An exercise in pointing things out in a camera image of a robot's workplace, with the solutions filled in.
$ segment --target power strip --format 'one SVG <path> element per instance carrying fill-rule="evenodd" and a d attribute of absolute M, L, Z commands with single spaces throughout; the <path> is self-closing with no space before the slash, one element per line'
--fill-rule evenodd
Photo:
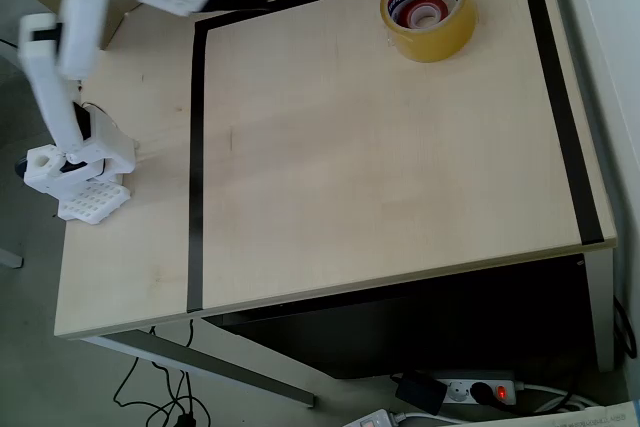
<path fill-rule="evenodd" d="M 354 420 L 344 427 L 397 427 L 397 425 L 398 423 L 394 420 L 393 414 L 381 409 Z"/>
<path fill-rule="evenodd" d="M 507 405 L 516 404 L 516 385 L 508 372 L 473 371 L 455 373 L 436 373 L 433 378 L 447 385 L 444 404 L 475 404 L 469 391 L 476 382 L 487 384 L 493 390 L 496 399 Z"/>

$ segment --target red switch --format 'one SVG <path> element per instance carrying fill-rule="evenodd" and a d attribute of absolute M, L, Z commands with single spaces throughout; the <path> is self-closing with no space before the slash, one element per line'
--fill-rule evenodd
<path fill-rule="evenodd" d="M 500 400 L 507 399 L 507 388 L 504 385 L 499 385 L 496 387 L 496 395 Z"/>

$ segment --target table top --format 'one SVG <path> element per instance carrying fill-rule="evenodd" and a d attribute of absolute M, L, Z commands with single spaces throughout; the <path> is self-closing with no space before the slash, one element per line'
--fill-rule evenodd
<path fill-rule="evenodd" d="M 434 64 L 379 0 L 136 9 L 83 90 L 140 142 L 133 196 L 67 224 L 56 335 L 614 246 L 556 0 L 474 1 Z"/>

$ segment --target white wall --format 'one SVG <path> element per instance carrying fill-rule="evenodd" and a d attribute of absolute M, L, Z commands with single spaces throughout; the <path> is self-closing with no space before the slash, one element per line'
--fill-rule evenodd
<path fill-rule="evenodd" d="M 572 10 L 582 47 L 574 60 L 592 84 L 585 103 L 620 237 L 617 292 L 640 335 L 640 0 L 569 1 L 561 8 Z M 625 373 L 630 396 L 640 398 L 640 361 Z"/>

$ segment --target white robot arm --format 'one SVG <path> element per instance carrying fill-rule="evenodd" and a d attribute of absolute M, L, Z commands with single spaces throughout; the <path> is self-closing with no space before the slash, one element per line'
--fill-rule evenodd
<path fill-rule="evenodd" d="M 135 142 L 93 104 L 79 105 L 68 80 L 88 77 L 109 0 L 63 0 L 54 14 L 20 25 L 19 56 L 55 145 L 27 153 L 24 181 L 60 201 L 58 216 L 96 224 L 130 197 L 122 174 L 135 168 Z M 265 8 L 268 0 L 139 0 L 176 15 Z"/>

